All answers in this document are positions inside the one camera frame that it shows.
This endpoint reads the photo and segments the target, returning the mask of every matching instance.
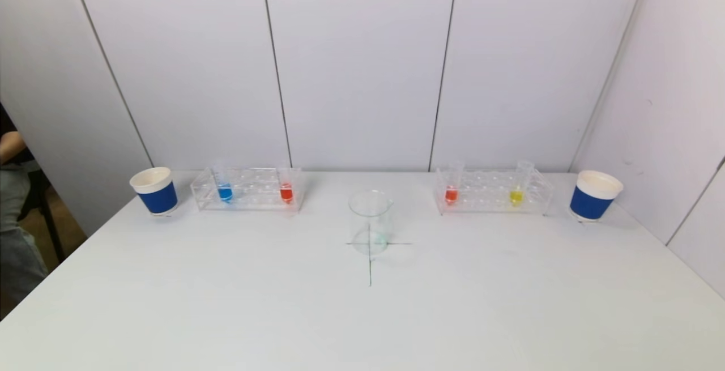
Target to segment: blue liquid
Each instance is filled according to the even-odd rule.
[[[230,203],[232,198],[234,198],[230,185],[217,186],[217,190],[219,191],[219,198],[221,198],[225,203]]]

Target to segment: jeans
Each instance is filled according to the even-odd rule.
[[[31,180],[21,167],[0,169],[0,288],[18,303],[48,274],[33,235],[18,226],[30,188]]]

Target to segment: floor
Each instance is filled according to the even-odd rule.
[[[58,229],[58,237],[63,244],[65,256],[68,257],[86,240],[86,234],[83,233],[83,230],[78,226],[78,222],[75,221],[63,200],[60,199],[52,187],[48,189],[46,197],[53,213],[53,221]],[[43,255],[48,272],[58,267],[58,258],[55,255],[48,227],[40,210],[37,208],[29,212],[28,216],[20,222],[20,226],[36,238],[36,245],[38,245],[38,249]],[[0,317],[5,317],[13,308],[15,308],[15,302],[10,301],[0,293]]]

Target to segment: chair leg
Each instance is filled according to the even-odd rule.
[[[60,242],[60,238],[58,237],[58,230],[55,227],[55,221],[53,221],[53,214],[50,211],[50,206],[48,205],[48,200],[45,196],[45,192],[38,194],[38,196],[41,201],[41,213],[43,215],[43,218],[46,220],[46,226],[48,227],[48,232],[50,234],[50,240],[53,243],[53,248],[55,249],[55,255],[56,255],[56,257],[58,257],[58,265],[60,265],[60,263],[62,263],[65,260],[65,252],[63,252],[63,244]]]

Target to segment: person's arm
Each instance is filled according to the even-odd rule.
[[[0,164],[5,164],[24,150],[23,136],[17,131],[8,131],[0,137]]]

